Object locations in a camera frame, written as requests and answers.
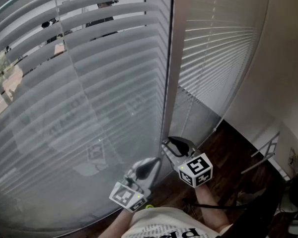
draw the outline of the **wooden floor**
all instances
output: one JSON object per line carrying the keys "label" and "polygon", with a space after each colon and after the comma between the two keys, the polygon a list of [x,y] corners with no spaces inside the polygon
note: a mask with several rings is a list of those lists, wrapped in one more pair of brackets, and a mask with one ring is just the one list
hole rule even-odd
{"label": "wooden floor", "polygon": [[[243,190],[247,193],[255,193],[268,187],[273,181],[282,179],[280,174],[265,162],[259,167],[241,175],[240,172],[252,166],[262,155],[258,154],[254,158],[250,155],[256,149],[234,128],[225,121],[221,123],[215,133],[200,148],[205,152],[214,165],[213,179],[207,184],[219,205],[236,205],[237,194]],[[186,185],[178,178],[178,174],[173,172],[164,181],[157,184],[149,198],[149,203],[155,207],[162,205],[174,205],[184,208],[182,202],[184,197],[195,200],[193,188]],[[202,216],[198,208],[194,208],[200,221]],[[226,214],[233,223],[243,210],[227,210]],[[66,236],[67,238],[96,238],[107,228],[117,216],[112,216],[100,221],[88,228]],[[287,228],[292,214],[280,213],[276,215],[269,227],[270,238],[292,238],[288,234]]]}

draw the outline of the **white wall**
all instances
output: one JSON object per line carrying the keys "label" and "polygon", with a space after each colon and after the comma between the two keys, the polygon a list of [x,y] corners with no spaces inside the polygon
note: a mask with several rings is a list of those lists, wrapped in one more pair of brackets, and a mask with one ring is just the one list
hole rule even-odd
{"label": "white wall", "polygon": [[225,120],[257,148],[283,124],[287,138],[298,139],[298,0],[269,0],[261,40]]}

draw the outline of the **window blind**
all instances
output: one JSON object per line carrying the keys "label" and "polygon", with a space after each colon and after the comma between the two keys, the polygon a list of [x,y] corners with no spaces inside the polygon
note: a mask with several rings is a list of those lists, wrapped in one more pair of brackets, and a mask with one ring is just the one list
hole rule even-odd
{"label": "window blind", "polygon": [[254,54],[268,0],[188,0],[171,133],[200,144],[227,110]]}
{"label": "window blind", "polygon": [[0,19],[0,235],[45,237],[157,155],[171,0],[26,1]]}

